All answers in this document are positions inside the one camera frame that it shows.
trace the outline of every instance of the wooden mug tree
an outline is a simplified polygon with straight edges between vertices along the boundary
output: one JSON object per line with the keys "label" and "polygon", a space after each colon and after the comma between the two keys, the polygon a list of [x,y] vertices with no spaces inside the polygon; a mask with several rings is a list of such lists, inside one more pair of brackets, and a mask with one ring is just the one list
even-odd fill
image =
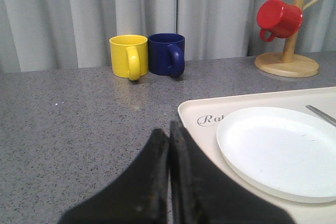
{"label": "wooden mug tree", "polygon": [[[317,0],[312,0],[305,7],[309,7]],[[293,0],[293,5],[304,9],[305,0]],[[306,56],[294,54],[298,32],[288,37],[283,52],[268,52],[259,55],[255,65],[260,70],[285,77],[309,77],[318,73],[319,64]]]}

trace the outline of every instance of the yellow mug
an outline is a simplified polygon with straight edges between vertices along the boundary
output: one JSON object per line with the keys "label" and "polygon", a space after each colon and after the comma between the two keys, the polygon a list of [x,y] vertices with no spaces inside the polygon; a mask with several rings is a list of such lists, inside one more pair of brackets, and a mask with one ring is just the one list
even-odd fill
{"label": "yellow mug", "polygon": [[116,76],[136,81],[148,73],[147,38],[119,35],[110,39],[112,70]]}

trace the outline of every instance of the white curtain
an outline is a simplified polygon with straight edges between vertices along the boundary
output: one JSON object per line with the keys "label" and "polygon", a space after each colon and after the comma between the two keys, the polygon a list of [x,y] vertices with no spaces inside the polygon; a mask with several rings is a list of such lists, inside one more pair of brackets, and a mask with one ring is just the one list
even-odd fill
{"label": "white curtain", "polygon": [[[0,71],[110,65],[109,38],[120,34],[182,34],[186,60],[282,51],[285,40],[259,38],[265,1],[0,0]],[[304,12],[296,51],[336,50],[335,25],[335,0],[320,0]]]}

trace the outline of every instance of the blue mug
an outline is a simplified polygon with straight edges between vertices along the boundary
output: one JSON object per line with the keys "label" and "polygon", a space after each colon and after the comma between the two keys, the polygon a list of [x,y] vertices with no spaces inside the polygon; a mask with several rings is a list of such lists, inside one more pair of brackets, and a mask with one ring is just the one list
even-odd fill
{"label": "blue mug", "polygon": [[149,71],[159,76],[178,77],[184,72],[184,37],[153,34],[148,37]]}

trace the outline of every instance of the white tray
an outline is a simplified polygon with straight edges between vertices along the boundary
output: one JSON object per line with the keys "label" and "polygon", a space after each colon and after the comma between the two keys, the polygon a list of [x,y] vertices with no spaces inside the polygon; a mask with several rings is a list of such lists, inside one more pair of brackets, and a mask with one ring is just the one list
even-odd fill
{"label": "white tray", "polygon": [[285,209],[297,224],[336,223],[336,201],[305,204],[267,194],[250,185],[232,171],[217,144],[218,124],[231,112],[255,106],[274,106],[318,117],[306,108],[307,104],[336,118],[336,87],[192,100],[180,104],[178,112],[184,127],[190,132],[196,144],[218,168],[235,182],[260,198]]}

